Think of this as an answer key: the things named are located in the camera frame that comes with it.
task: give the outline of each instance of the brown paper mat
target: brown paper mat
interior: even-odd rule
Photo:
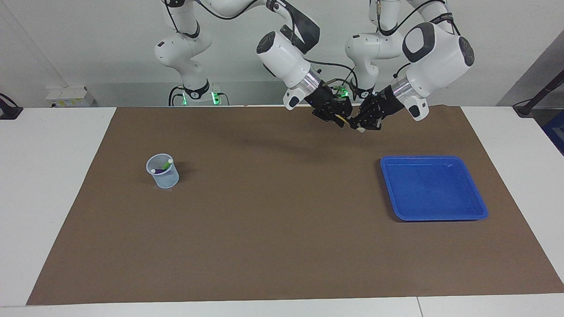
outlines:
[[[310,112],[118,109],[28,304],[564,292],[460,108],[365,134]],[[461,157],[489,218],[401,222],[386,155]]]

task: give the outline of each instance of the white table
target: white table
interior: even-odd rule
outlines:
[[[564,157],[511,108],[463,110],[563,279]],[[114,112],[25,109],[16,121],[0,121],[0,317],[564,316],[564,294],[22,307]]]

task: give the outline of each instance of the pen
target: pen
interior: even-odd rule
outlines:
[[[153,174],[162,174],[162,173],[164,173],[164,172],[166,172],[166,169],[164,169],[164,170],[161,170],[161,169],[152,169],[152,170],[151,170],[151,173],[153,173]]]
[[[167,163],[165,163],[165,165],[163,165],[162,169],[164,170],[168,170],[169,167],[173,164],[173,159],[169,158],[169,161]]]

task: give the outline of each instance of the pen holder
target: pen holder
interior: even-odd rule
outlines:
[[[174,166],[173,158],[168,154],[157,154],[147,161],[147,172],[162,189],[172,188],[178,183],[180,175]]]

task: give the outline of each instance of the blue plastic tray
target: blue plastic tray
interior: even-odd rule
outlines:
[[[401,220],[488,217],[466,165],[456,156],[386,156],[381,165],[391,204]]]

